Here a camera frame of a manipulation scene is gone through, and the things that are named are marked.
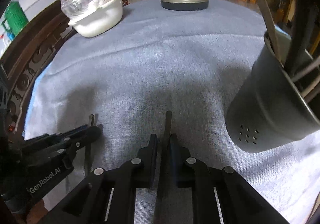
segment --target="white bowl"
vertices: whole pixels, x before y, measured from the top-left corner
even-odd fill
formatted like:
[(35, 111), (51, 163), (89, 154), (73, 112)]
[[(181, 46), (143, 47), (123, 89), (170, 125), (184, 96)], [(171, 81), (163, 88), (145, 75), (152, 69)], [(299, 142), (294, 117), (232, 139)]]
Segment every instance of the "white bowl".
[(122, 0), (111, 0), (79, 21), (70, 21), (68, 25), (84, 37), (97, 36), (114, 27), (122, 18)]

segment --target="plastic bag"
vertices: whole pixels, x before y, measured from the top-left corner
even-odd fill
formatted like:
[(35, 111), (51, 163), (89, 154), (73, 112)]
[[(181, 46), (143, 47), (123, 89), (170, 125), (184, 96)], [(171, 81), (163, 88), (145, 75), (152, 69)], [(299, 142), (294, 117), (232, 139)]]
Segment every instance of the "plastic bag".
[(61, 0), (62, 12), (72, 21), (79, 21), (111, 0)]

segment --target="gray fabric tablecloth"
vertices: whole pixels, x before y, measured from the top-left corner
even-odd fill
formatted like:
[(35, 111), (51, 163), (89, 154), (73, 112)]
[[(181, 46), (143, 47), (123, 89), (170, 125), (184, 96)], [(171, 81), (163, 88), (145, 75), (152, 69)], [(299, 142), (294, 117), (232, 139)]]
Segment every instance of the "gray fabric tablecloth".
[[(103, 137), (92, 145), (93, 168), (110, 170), (135, 157), (151, 133), (172, 132), (208, 166), (236, 169), (291, 224), (309, 215), (320, 191), (319, 132), (258, 154), (233, 144), (224, 116), (263, 47), (262, 17), (223, 0), (177, 12), (159, 0), (124, 7), (122, 21), (94, 38), (79, 34), (37, 79), (25, 138), (64, 132), (98, 114)], [(54, 207), (84, 178), (84, 151), (75, 170), (45, 198)], [(192, 223), (191, 191), (169, 186), (162, 223)], [(156, 188), (138, 190), (135, 223), (152, 223)]]

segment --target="black kettle base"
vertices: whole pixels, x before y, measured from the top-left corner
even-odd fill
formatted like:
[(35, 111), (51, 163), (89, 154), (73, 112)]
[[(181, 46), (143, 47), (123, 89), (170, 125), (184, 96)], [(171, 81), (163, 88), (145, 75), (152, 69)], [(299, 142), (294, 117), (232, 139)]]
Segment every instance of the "black kettle base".
[(168, 3), (161, 1), (161, 6), (174, 11), (197, 11), (208, 8), (209, 1), (200, 3)]

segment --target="green container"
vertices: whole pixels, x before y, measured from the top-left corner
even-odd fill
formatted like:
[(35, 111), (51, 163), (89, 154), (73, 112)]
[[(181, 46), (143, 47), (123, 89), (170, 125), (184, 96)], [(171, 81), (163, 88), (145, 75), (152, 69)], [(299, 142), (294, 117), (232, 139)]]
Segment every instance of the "green container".
[(10, 2), (4, 13), (4, 21), (1, 23), (6, 32), (13, 32), (15, 36), (27, 25), (28, 19), (19, 2)]

